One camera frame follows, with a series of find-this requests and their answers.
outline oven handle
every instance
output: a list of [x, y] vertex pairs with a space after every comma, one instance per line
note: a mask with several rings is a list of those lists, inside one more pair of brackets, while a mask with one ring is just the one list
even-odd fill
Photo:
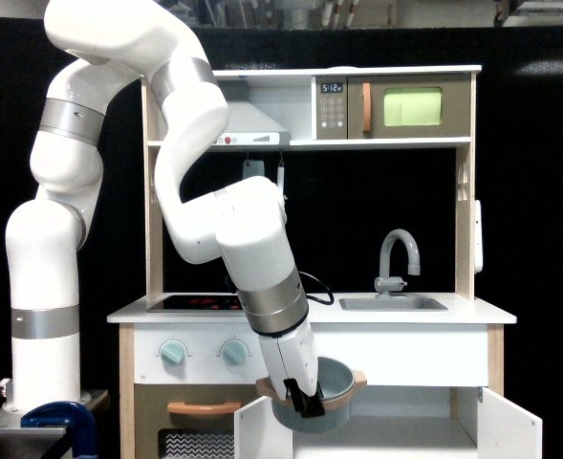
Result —
[[370, 83], [362, 84], [361, 94], [362, 98], [364, 99], [364, 126], [362, 132], [370, 132], [371, 117], [373, 112]]
[[172, 402], [168, 404], [168, 412], [173, 414], [196, 414], [199, 416], [232, 414], [241, 407], [240, 402], [226, 402], [224, 404], [186, 404]]

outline gray faucet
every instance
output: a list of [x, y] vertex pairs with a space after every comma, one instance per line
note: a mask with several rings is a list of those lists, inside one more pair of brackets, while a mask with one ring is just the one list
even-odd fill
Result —
[[382, 295], [389, 295], [389, 292], [399, 292], [404, 288], [406, 282], [401, 277], [389, 276], [389, 258], [392, 252], [394, 243], [400, 239], [406, 247], [408, 253], [408, 273], [410, 275], [419, 275], [422, 268], [420, 266], [419, 249], [415, 238], [404, 229], [394, 229], [383, 240], [383, 245], [380, 248], [380, 261], [379, 261], [379, 277], [375, 279], [375, 290], [379, 292], [377, 297]]

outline oven window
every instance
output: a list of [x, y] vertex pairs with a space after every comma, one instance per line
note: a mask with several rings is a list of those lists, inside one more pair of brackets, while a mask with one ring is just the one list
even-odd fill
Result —
[[433, 126], [441, 123], [441, 88], [388, 88], [383, 93], [386, 126]]
[[219, 428], [163, 428], [158, 432], [158, 457], [233, 459], [234, 432]]

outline white countertop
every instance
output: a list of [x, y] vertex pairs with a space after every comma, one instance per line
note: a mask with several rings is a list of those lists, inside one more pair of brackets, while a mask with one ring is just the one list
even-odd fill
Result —
[[[516, 323], [517, 317], [509, 314], [492, 304], [475, 298], [470, 301], [457, 294], [431, 293], [412, 294], [407, 296], [424, 296], [436, 299], [448, 311], [419, 311], [419, 312], [355, 312], [343, 311], [338, 301], [342, 298], [375, 297], [375, 292], [365, 294], [335, 294], [335, 303], [331, 306], [309, 300], [309, 321], [311, 323]], [[162, 294], [147, 300], [145, 297], [120, 309], [107, 317], [110, 323], [160, 323], [160, 322], [190, 322], [190, 323], [221, 323], [247, 322], [242, 311], [237, 312], [157, 312], [148, 313], [147, 309], [163, 298], [170, 295], [225, 295], [225, 294]], [[312, 294], [322, 299], [328, 299], [324, 294]]]

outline stove knob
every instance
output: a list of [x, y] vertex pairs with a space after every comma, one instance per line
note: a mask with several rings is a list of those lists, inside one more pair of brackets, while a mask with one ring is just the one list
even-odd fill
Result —
[[181, 341], [171, 339], [160, 348], [160, 358], [167, 365], [179, 365], [185, 357], [185, 346]]
[[242, 365], [248, 353], [247, 346], [239, 339], [226, 341], [222, 346], [222, 359], [231, 366]]

